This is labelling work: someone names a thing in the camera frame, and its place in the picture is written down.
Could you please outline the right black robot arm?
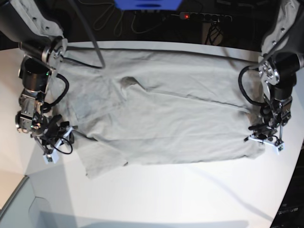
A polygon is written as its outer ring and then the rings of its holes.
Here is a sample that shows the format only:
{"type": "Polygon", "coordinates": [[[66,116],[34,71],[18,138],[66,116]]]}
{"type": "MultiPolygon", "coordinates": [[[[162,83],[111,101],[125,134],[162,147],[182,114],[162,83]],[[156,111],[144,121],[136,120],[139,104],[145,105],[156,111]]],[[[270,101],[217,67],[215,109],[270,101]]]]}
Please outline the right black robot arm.
{"type": "Polygon", "coordinates": [[[67,79],[58,73],[68,44],[64,23],[63,11],[50,9],[40,0],[0,2],[0,30],[24,52],[18,73],[23,91],[19,96],[21,110],[15,117],[16,128],[29,133],[50,161],[55,160],[59,146],[72,145],[74,139],[73,128],[68,122],[60,122],[61,115],[45,115],[69,89],[67,79]],[[45,98],[52,77],[62,80],[65,88],[54,102],[47,103],[45,98]]]}

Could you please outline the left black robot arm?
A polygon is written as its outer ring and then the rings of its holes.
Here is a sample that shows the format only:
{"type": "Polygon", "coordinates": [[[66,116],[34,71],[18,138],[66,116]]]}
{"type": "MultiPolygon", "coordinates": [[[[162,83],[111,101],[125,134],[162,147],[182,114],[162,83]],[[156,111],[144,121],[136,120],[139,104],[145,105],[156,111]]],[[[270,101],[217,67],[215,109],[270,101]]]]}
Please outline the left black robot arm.
{"type": "Polygon", "coordinates": [[[265,34],[258,63],[243,68],[238,86],[244,98],[260,108],[258,122],[249,127],[253,133],[245,138],[271,145],[276,152],[285,148],[283,127],[291,118],[292,91],[296,73],[304,67],[304,2],[282,0],[275,21],[265,34]],[[257,71],[263,88],[263,102],[252,100],[242,84],[247,71],[257,71]]]}

